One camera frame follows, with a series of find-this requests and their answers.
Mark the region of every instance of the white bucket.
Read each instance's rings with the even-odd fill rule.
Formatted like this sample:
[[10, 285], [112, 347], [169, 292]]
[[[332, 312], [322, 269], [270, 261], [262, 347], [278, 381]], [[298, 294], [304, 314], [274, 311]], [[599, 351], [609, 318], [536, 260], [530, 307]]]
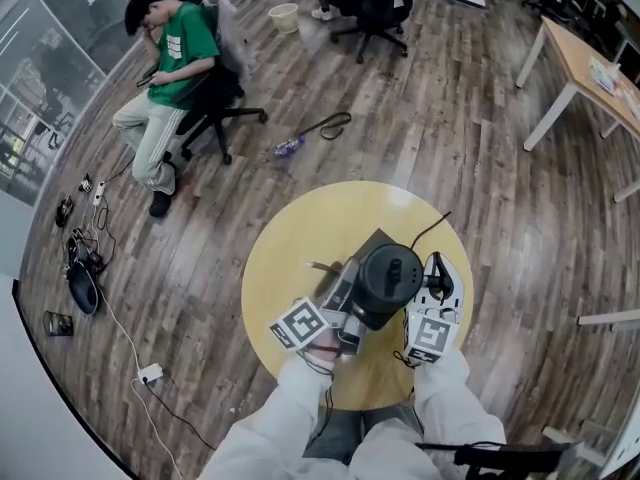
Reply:
[[291, 34], [298, 30], [298, 6], [296, 4], [276, 5], [269, 16], [281, 34]]

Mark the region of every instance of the power plug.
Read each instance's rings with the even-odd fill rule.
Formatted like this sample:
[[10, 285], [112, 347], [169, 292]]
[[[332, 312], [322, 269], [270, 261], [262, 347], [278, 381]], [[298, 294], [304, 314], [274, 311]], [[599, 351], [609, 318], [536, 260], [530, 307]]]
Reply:
[[138, 370], [138, 379], [143, 384], [148, 384], [162, 377], [162, 367], [158, 363], [153, 363], [142, 370]]
[[102, 196], [104, 195], [104, 186], [105, 186], [104, 181], [101, 181], [100, 183], [98, 183], [98, 186], [96, 187], [96, 194], [95, 196], [93, 196], [93, 206], [100, 206], [100, 203], [102, 203]]

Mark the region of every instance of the wooden floor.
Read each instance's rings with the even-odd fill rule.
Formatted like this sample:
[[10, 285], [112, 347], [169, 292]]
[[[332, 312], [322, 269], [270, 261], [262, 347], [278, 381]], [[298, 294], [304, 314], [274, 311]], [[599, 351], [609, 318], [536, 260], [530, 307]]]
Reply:
[[[357, 40], [331, 44], [327, 25], [309, 17], [313, 0], [301, 2], [300, 33], [288, 36], [267, 17], [287, 0], [233, 1], [258, 60], [245, 104], [264, 106], [269, 123], [229, 125], [228, 167], [205, 144], [184, 168], [180, 195], [162, 221], [148, 217], [151, 194], [129, 171], [106, 190], [118, 247], [100, 282], [141, 364], [164, 368], [155, 389], [167, 404], [214, 445], [260, 407], [274, 380], [241, 319], [252, 244], [300, 194], [365, 179], [453, 212], [476, 290], [464, 346], [469, 384], [503, 420], [510, 441], [540, 442], [544, 425], [576, 431], [586, 418], [619, 428], [640, 378], [640, 337], [579, 330], [576, 318], [640, 307], [640, 195], [611, 200], [640, 177], [640, 146], [620, 129], [602, 140], [608, 120], [577, 97], [532, 153], [522, 149], [564, 84], [545, 48], [525, 88], [514, 87], [538, 20], [507, 0], [488, 0], [486, 11], [415, 0], [405, 27], [409, 57], [374, 39], [358, 65]], [[105, 179], [130, 158], [110, 118], [136, 93], [144, 67], [141, 53], [131, 59], [62, 153], [36, 216], [19, 298], [80, 413], [134, 472], [156, 479], [175, 474], [131, 393], [129, 344], [106, 308], [91, 318], [74, 308], [53, 224], [66, 193], [77, 204], [71, 226], [90, 227], [93, 207], [77, 192], [82, 175]], [[274, 161], [276, 144], [340, 110], [353, 114], [340, 139], [312, 135], [289, 161]], [[104, 234], [101, 245], [108, 256]], [[45, 309], [73, 315], [75, 337], [45, 338]], [[185, 478], [196, 477], [209, 450], [140, 391]], [[588, 471], [577, 468], [576, 477]]]

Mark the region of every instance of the black baseboard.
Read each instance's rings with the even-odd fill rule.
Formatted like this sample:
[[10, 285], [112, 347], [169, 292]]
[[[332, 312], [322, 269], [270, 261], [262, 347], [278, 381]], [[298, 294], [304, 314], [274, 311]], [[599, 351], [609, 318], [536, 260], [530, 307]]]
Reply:
[[33, 335], [31, 334], [31, 330], [29, 329], [29, 326], [27, 325], [27, 320], [25, 319], [24, 314], [22, 312], [22, 309], [20, 308], [20, 302], [18, 301], [18, 289], [19, 289], [19, 286], [20, 286], [19, 281], [13, 281], [13, 287], [11, 289], [11, 294], [13, 295], [13, 300], [14, 300], [14, 302], [16, 304], [16, 308], [18, 308], [18, 315], [20, 316], [20, 321], [22, 322], [22, 326], [24, 327], [24, 332], [27, 333], [27, 337], [29, 338], [29, 342], [31, 343], [31, 346], [33, 347], [33, 351], [36, 353], [36, 356], [38, 357], [38, 360], [40, 361], [40, 364], [42, 365], [42, 368], [44, 369], [45, 373], [47, 374], [47, 377], [49, 377], [49, 380], [51, 381], [51, 384], [53, 384], [53, 387], [58, 392], [58, 395], [60, 396], [62, 401], [65, 403], [65, 405], [67, 406], [67, 409], [69, 409], [69, 411], [74, 416], [76, 421], [84, 429], [84, 431], [87, 433], [87, 435], [91, 439], [93, 439], [93, 442], [98, 445], [98, 447], [104, 452], [104, 454], [107, 457], [109, 457], [111, 459], [111, 461], [116, 466], [118, 466], [125, 475], [127, 475], [129, 478], [132, 478], [133, 480], [139, 480], [140, 477], [135, 475], [133, 473], [133, 471], [131, 471], [129, 469], [129, 467], [124, 462], [122, 462], [120, 460], [120, 457], [118, 457], [115, 453], [113, 453], [111, 451], [111, 449], [105, 444], [105, 442], [100, 438], [100, 436], [98, 436], [98, 434], [95, 433], [95, 431], [89, 426], [89, 424], [85, 421], [85, 419], [82, 417], [82, 415], [73, 406], [73, 404], [71, 403], [71, 400], [69, 400], [69, 398], [64, 393], [64, 391], [62, 391], [62, 388], [60, 387], [60, 384], [58, 384], [58, 381], [53, 376], [53, 372], [49, 368], [49, 365], [47, 364], [47, 362], [44, 360], [44, 357], [40, 353], [40, 350], [38, 349], [38, 346], [36, 345], [36, 341], [33, 338]]

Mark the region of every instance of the gray pants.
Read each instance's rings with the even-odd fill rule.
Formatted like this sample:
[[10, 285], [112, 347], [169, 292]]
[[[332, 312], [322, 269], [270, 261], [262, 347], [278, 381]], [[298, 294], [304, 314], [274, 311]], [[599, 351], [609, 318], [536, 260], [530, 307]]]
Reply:
[[152, 102], [144, 91], [113, 116], [113, 126], [136, 152], [133, 177], [151, 190], [171, 195], [176, 189], [175, 170], [162, 157], [186, 113]]
[[[318, 424], [311, 434], [313, 439], [325, 423], [326, 409], [320, 408]], [[340, 411], [334, 409], [324, 432], [313, 442], [304, 457], [333, 459], [349, 464], [351, 457], [369, 431], [378, 423], [398, 418], [409, 428], [422, 435], [420, 422], [410, 405], [392, 405], [373, 411]]]

